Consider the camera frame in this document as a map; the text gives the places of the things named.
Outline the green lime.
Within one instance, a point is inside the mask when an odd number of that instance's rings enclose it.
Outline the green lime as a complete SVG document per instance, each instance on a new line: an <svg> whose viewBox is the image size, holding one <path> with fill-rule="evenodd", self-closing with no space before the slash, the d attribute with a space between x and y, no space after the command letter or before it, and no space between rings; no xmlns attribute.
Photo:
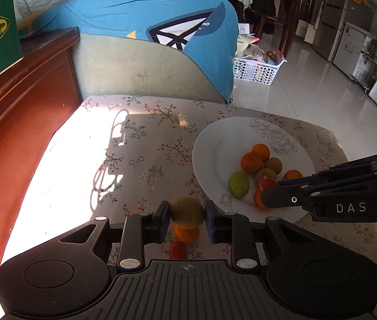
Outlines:
<svg viewBox="0 0 377 320"><path fill-rule="evenodd" d="M228 181L228 188L235 198L242 199L248 194L250 189L248 175L242 171L233 172Z"/></svg>

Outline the yellow lemon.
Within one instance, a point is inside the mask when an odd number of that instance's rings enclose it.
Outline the yellow lemon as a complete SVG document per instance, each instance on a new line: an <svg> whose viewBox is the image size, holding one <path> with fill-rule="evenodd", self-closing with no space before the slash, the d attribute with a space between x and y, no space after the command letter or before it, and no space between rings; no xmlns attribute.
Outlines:
<svg viewBox="0 0 377 320"><path fill-rule="evenodd" d="M171 219L185 230L199 227L205 221L205 210L193 197L181 197L170 204Z"/></svg>

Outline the orange mandarin front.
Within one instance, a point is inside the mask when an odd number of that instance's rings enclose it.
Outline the orange mandarin front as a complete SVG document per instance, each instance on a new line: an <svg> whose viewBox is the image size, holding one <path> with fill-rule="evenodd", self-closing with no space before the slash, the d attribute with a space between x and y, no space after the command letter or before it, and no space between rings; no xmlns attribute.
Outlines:
<svg viewBox="0 0 377 320"><path fill-rule="evenodd" d="M260 189L257 189L254 193L255 206L260 210L269 210L269 208L262 203L261 195L262 191Z"/></svg>

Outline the dark red cherry tomato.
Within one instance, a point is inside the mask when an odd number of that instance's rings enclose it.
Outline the dark red cherry tomato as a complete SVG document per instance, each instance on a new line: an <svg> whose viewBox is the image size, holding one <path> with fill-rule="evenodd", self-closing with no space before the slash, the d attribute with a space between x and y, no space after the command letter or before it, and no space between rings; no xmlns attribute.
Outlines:
<svg viewBox="0 0 377 320"><path fill-rule="evenodd" d="M186 244L182 241L175 241L170 245L169 248L170 259L175 260L186 260L188 259L188 251Z"/></svg>

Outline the orange mandarin on cloth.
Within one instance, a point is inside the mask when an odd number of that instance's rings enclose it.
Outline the orange mandarin on cloth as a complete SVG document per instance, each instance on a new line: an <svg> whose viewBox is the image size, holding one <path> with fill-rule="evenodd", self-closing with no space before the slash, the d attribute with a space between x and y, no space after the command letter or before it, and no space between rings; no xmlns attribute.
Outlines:
<svg viewBox="0 0 377 320"><path fill-rule="evenodd" d="M197 227L195 229L184 229L173 223L172 229L175 237L177 237L178 240L184 243L193 243L199 238L200 235L199 229Z"/></svg>

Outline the brown kiwi front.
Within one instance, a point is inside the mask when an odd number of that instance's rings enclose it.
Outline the brown kiwi front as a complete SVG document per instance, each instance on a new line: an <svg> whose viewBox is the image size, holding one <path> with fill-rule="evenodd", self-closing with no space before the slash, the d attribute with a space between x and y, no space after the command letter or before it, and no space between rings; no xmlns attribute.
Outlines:
<svg viewBox="0 0 377 320"><path fill-rule="evenodd" d="M255 181L257 183L260 182L260 180L264 178L269 178L272 180L276 179L276 173L272 168L262 168L256 175L255 175Z"/></svg>

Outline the brown kiwi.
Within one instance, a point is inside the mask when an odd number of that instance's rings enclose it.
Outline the brown kiwi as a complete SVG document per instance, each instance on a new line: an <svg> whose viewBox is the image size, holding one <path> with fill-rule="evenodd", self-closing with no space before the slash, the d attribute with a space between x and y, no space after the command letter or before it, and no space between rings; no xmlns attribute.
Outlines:
<svg viewBox="0 0 377 320"><path fill-rule="evenodd" d="M260 180L264 178L269 178L272 180L276 179L276 173L272 168L262 168L256 175L255 175L255 181L257 183L260 182Z"/></svg>
<svg viewBox="0 0 377 320"><path fill-rule="evenodd" d="M283 170L283 163L279 158L269 158L265 162L264 167L272 169L278 175Z"/></svg>

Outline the orange mandarin on plate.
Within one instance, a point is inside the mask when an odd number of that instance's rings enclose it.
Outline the orange mandarin on plate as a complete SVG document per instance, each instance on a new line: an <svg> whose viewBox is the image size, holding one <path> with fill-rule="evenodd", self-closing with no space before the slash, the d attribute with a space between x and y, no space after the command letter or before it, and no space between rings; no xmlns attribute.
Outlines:
<svg viewBox="0 0 377 320"><path fill-rule="evenodd" d="M243 172L248 175L255 175L263 167L262 158L253 153L246 153L242 156L240 166Z"/></svg>

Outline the brown kiwi rear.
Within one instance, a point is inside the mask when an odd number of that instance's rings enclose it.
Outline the brown kiwi rear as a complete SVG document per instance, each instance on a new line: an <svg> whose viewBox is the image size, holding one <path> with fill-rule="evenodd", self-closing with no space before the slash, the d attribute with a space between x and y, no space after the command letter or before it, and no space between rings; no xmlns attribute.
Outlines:
<svg viewBox="0 0 377 320"><path fill-rule="evenodd" d="M283 170L283 163L279 158L269 158L265 162L264 167L272 169L278 175Z"/></svg>

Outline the orange mandarin right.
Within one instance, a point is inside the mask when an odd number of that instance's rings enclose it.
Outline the orange mandarin right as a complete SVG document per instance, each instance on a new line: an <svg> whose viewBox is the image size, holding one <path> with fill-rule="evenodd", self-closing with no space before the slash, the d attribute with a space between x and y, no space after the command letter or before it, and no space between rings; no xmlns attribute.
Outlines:
<svg viewBox="0 0 377 320"><path fill-rule="evenodd" d="M296 179L300 179L300 178L303 178L303 174L299 171L299 170L288 170L284 176L283 176L283 180L284 181L289 181L289 180L296 180Z"/></svg>

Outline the white floral plate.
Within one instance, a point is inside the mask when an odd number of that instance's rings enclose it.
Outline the white floral plate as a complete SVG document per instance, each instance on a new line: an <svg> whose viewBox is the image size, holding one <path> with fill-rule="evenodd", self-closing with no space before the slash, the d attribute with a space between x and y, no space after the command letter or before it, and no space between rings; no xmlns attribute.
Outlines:
<svg viewBox="0 0 377 320"><path fill-rule="evenodd" d="M252 222L270 215L296 222L306 215L301 207L268 210L260 203L260 180L271 184L315 172L301 144L273 123L240 116L215 121L198 135L192 162L205 194L227 214Z"/></svg>

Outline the orange mandarin rear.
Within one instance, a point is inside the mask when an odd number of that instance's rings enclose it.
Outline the orange mandarin rear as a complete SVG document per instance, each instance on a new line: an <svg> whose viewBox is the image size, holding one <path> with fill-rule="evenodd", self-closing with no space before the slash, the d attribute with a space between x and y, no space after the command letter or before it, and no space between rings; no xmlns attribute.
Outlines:
<svg viewBox="0 0 377 320"><path fill-rule="evenodd" d="M270 149L265 144L255 144L252 147L251 152L262 158L264 163L270 159Z"/></svg>

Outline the white perforated plastic basket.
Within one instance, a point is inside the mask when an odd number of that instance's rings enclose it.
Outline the white perforated plastic basket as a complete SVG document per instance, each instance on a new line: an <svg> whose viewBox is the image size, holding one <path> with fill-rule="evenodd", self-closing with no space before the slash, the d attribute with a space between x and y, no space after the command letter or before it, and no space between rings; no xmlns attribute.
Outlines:
<svg viewBox="0 0 377 320"><path fill-rule="evenodd" d="M282 58L277 65L272 65L254 60L235 58L233 61L233 78L270 86L279 68L286 61L285 58Z"/></svg>

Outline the red wooden side table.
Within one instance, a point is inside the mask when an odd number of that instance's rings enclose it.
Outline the red wooden side table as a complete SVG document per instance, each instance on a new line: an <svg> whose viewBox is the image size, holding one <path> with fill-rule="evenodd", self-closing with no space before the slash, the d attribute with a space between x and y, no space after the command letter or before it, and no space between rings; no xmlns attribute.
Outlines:
<svg viewBox="0 0 377 320"><path fill-rule="evenodd" d="M0 74L0 263L29 183L53 134L81 104L71 49L77 28L22 41Z"/></svg>

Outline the white refrigerator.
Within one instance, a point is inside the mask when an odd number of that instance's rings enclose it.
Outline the white refrigerator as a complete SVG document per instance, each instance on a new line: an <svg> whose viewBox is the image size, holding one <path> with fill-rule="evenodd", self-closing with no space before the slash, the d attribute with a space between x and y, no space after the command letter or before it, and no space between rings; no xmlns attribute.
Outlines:
<svg viewBox="0 0 377 320"><path fill-rule="evenodd" d="M352 77L377 9L377 0L323 0L313 49Z"/></svg>

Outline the wooden chair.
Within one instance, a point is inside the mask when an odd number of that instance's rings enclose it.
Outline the wooden chair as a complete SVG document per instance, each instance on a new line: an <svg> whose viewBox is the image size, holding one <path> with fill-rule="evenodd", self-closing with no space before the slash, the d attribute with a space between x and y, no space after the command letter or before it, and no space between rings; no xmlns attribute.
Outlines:
<svg viewBox="0 0 377 320"><path fill-rule="evenodd" d="M278 50L284 57L287 57L299 24L302 1L303 0L281 0L280 14L278 17L260 14L260 22L255 28L254 35L261 39L266 24L281 26L282 34Z"/></svg>

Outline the blue printed pillow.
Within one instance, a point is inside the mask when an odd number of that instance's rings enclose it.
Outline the blue printed pillow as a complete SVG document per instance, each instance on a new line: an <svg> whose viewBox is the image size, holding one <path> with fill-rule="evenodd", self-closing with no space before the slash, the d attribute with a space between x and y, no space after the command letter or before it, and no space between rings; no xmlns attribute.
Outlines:
<svg viewBox="0 0 377 320"><path fill-rule="evenodd" d="M199 67L224 101L232 95L238 18L228 0L69 0L22 19L18 35L75 27L175 49Z"/></svg>

